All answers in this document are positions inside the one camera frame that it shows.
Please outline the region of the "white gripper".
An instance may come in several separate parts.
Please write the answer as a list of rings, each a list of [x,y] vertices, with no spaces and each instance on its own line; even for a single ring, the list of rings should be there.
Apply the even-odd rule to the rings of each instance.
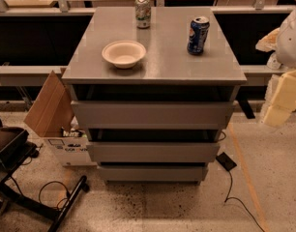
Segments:
[[[255,48],[262,52],[270,52],[267,67],[277,70],[281,63],[277,60],[277,35],[279,28],[274,29],[262,39]],[[260,112],[260,125],[263,128],[279,128],[296,110],[296,70],[290,70],[281,76],[273,74],[268,82],[265,103]]]

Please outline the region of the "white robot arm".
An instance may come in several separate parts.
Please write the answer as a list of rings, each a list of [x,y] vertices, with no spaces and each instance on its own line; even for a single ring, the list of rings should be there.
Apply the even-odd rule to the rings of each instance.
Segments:
[[[273,75],[270,79],[260,113],[262,128],[277,129],[296,110],[296,7],[255,48],[265,52],[274,50],[277,62],[288,68],[281,76]]]

